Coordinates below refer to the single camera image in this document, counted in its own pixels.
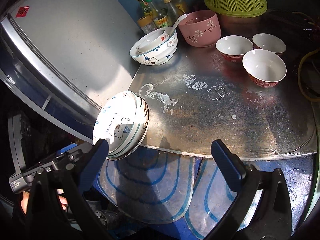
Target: bowl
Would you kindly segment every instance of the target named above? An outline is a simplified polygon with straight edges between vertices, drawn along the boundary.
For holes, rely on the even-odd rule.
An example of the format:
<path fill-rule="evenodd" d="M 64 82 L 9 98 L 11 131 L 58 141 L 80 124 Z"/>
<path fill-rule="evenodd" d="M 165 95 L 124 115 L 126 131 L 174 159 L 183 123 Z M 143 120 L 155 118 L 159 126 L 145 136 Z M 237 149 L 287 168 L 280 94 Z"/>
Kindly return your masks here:
<path fill-rule="evenodd" d="M 186 42 L 194 47 L 211 46 L 221 36 L 217 14 L 211 10 L 189 13 L 178 26 Z"/>
<path fill-rule="evenodd" d="M 120 92 L 109 99 L 100 111 L 93 128 L 93 144 L 99 138 L 109 143 L 109 154 L 121 151 L 139 128 L 136 118 L 137 97 L 130 91 Z"/>
<path fill-rule="evenodd" d="M 145 113 L 145 116 L 144 116 L 144 125 L 143 125 L 143 128 L 142 128 L 142 132 L 140 133 L 140 135 L 135 138 L 135 141 L 134 141 L 134 144 L 133 146 L 130 148 L 130 150 L 128 150 L 126 153 L 122 154 L 121 156 L 117 156 L 117 157 L 107 157 L 108 160 L 111 160 L 111 161 L 118 161 L 118 160 L 121 160 L 127 156 L 129 156 L 131 153 L 133 153 L 138 147 L 139 145 L 142 143 L 144 137 L 146 136 L 147 134 L 147 131 L 148 131 L 148 126 L 149 126 L 149 109 L 148 109 L 148 105 L 147 103 L 142 99 L 142 98 L 139 98 L 138 99 L 141 100 L 141 104 L 142 106 L 144 107 L 144 113 Z"/>
<path fill-rule="evenodd" d="M 152 50 L 162 44 L 169 38 L 164 28 L 154 30 L 143 37 L 144 40 L 137 46 L 137 50 L 140 53 Z"/>
<path fill-rule="evenodd" d="M 265 49 L 254 49 L 247 52 L 242 63 L 251 80 L 263 88 L 274 87 L 287 74 L 283 60 Z"/>
<path fill-rule="evenodd" d="M 239 63 L 253 49 L 253 44 L 245 37 L 231 35 L 218 40 L 216 48 L 226 60 Z"/>
<path fill-rule="evenodd" d="M 256 34 L 252 40 L 257 49 L 266 49 L 278 56 L 282 55 L 286 50 L 286 46 L 281 39 L 268 33 Z"/>
<path fill-rule="evenodd" d="M 166 31 L 169 33 L 172 27 L 165 27 Z M 149 66 L 161 65 L 172 58 L 172 55 L 177 49 L 178 36 L 176 30 L 171 34 L 171 36 L 160 44 L 158 47 L 153 48 L 147 52 L 140 54 L 137 50 L 137 46 L 141 43 L 141 40 L 137 41 L 131 48 L 129 54 L 130 56 L 141 64 Z"/>

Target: metal countertop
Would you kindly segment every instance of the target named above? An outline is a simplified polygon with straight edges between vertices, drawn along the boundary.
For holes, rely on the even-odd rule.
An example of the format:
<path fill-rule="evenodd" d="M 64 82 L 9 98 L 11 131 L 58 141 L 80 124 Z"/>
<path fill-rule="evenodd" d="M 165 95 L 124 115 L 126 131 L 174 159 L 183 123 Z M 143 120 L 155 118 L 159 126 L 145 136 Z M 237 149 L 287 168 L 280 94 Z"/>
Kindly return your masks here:
<path fill-rule="evenodd" d="M 141 65 L 131 91 L 150 109 L 143 146 L 212 158 L 211 143 L 222 139 L 242 160 L 284 159 L 316 153 L 315 121 L 301 95 L 287 45 L 287 75 L 274 88 L 261 88 L 242 64 L 227 62 L 215 48 L 195 48 L 179 37 L 172 59 Z"/>

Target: human hand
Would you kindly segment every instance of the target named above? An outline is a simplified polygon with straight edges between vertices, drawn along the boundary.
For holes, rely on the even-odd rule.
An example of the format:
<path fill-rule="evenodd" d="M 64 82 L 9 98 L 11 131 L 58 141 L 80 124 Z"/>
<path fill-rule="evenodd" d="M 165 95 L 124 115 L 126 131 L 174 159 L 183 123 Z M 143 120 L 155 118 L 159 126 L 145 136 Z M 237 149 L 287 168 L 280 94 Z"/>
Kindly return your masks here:
<path fill-rule="evenodd" d="M 27 214 L 27 206 L 28 206 L 28 200 L 29 200 L 29 195 L 30 193 L 29 192 L 23 192 L 22 193 L 22 200 L 21 200 L 21 207 L 22 207 L 22 210 L 25 214 Z M 66 210 L 67 208 L 67 204 L 68 204 L 68 201 L 66 198 L 62 197 L 62 196 L 59 196 L 59 200 L 61 202 L 61 205 L 62 205 L 62 208 L 63 210 Z"/>

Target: bottle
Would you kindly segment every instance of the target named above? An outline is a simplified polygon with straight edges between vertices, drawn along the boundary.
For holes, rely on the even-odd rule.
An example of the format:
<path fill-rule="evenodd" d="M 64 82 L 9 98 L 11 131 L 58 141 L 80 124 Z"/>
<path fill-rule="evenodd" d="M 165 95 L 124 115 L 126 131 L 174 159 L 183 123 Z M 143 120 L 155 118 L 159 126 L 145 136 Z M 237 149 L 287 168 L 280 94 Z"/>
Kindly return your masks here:
<path fill-rule="evenodd" d="M 150 15 L 152 18 L 152 11 L 146 0 L 137 0 L 140 3 L 140 6 L 142 8 L 143 14 L 145 16 Z"/>
<path fill-rule="evenodd" d="M 184 13 L 189 13 L 189 8 L 185 0 L 171 0 L 173 4 L 182 10 Z"/>
<path fill-rule="evenodd" d="M 137 23 L 143 30 L 144 34 L 151 33 L 158 29 L 153 20 L 151 19 L 150 15 L 143 16 L 137 21 Z"/>
<path fill-rule="evenodd" d="M 158 28 L 168 27 L 166 13 L 159 9 L 152 0 L 146 0 L 152 10 L 152 19 Z"/>
<path fill-rule="evenodd" d="M 184 14 L 183 11 L 181 11 L 178 7 L 175 7 L 172 3 L 171 0 L 163 0 L 163 2 L 167 5 L 168 7 L 168 23 L 169 26 L 174 25 L 174 23 L 176 22 L 176 20 Z"/>
<path fill-rule="evenodd" d="M 168 12 L 168 8 L 165 5 L 165 3 L 163 2 L 163 0 L 155 0 L 156 5 L 158 6 L 158 8 L 162 9 L 165 11 L 165 13 L 167 14 Z"/>

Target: bear illustration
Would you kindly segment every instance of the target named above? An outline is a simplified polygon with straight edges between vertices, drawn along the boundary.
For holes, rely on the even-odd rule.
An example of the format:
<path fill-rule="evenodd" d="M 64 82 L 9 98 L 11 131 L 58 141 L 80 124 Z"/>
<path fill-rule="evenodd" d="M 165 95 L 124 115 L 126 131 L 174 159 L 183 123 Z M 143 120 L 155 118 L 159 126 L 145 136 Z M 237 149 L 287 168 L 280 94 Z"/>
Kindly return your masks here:
<path fill-rule="evenodd" d="M 175 40 L 176 40 L 176 38 L 174 38 L 174 37 L 170 38 L 169 41 L 168 41 L 168 43 L 167 43 L 167 46 L 168 46 L 168 47 L 174 46 Z"/>
<path fill-rule="evenodd" d="M 123 134 L 124 133 L 129 133 L 130 132 L 130 128 L 127 126 L 127 123 L 130 121 L 130 119 L 127 118 L 122 118 L 121 119 L 121 124 L 117 124 L 115 131 L 113 134 L 110 134 L 114 137 L 118 137 L 119 140 L 121 140 L 123 138 Z"/>
<path fill-rule="evenodd" d="M 145 60 L 143 61 L 147 65 L 154 65 L 160 63 L 159 60 L 156 59 L 156 57 L 148 58 L 147 56 L 144 56 Z"/>

